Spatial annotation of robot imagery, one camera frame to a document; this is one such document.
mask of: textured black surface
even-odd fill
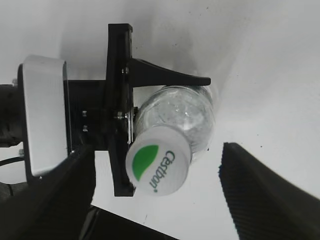
[[[78,239],[96,186],[95,153],[83,146],[0,205],[1,240]]]
[[[136,222],[99,209],[89,237],[84,240],[177,240]]]
[[[219,177],[241,240],[320,239],[320,201],[238,144],[224,144]]]

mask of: green leaf logo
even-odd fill
[[[135,178],[140,181],[142,174],[154,162],[159,146],[149,145],[141,148],[134,156],[132,170]]]

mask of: label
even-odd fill
[[[162,159],[160,166],[158,166],[158,168],[155,171],[155,174],[153,175],[153,177],[149,182],[151,187],[153,187],[153,191],[155,193],[158,192],[157,187],[158,187],[158,184],[160,184],[161,179],[166,177],[167,169],[169,165],[171,165],[175,159],[176,159],[176,156],[172,151],[167,151],[165,153],[165,157]]]

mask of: water bottle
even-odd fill
[[[137,188],[163,196],[183,185],[192,161],[208,149],[216,97],[204,86],[165,86],[141,106],[125,163]]]

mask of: black cable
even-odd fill
[[[4,166],[4,165],[8,165],[8,164],[13,164],[13,163],[17,163],[17,162],[21,162],[24,161],[25,159],[23,157],[12,157],[12,158],[8,158],[5,160],[1,160],[0,161],[0,167]]]

